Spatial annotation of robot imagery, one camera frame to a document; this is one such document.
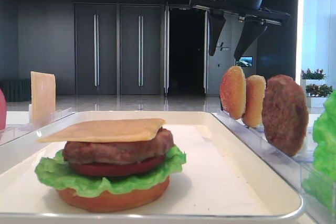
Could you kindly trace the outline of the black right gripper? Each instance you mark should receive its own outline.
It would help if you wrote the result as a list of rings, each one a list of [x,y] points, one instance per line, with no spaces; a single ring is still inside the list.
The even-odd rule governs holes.
[[[213,56],[222,29],[226,23],[224,14],[237,16],[244,22],[240,39],[234,52],[234,58],[241,58],[249,46],[267,29],[267,23],[285,25],[290,15],[278,10],[262,7],[263,0],[190,0],[191,8],[209,11],[209,49]]]

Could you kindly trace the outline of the dark robot arm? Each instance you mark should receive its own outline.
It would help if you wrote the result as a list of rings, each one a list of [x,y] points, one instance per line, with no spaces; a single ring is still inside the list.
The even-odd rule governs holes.
[[[267,29],[268,24],[283,26],[288,23],[290,14],[262,7],[263,0],[190,0],[190,8],[209,13],[210,39],[208,53],[213,56],[221,31],[226,23],[225,14],[236,16],[243,22],[243,29],[234,52],[239,61],[249,46]]]

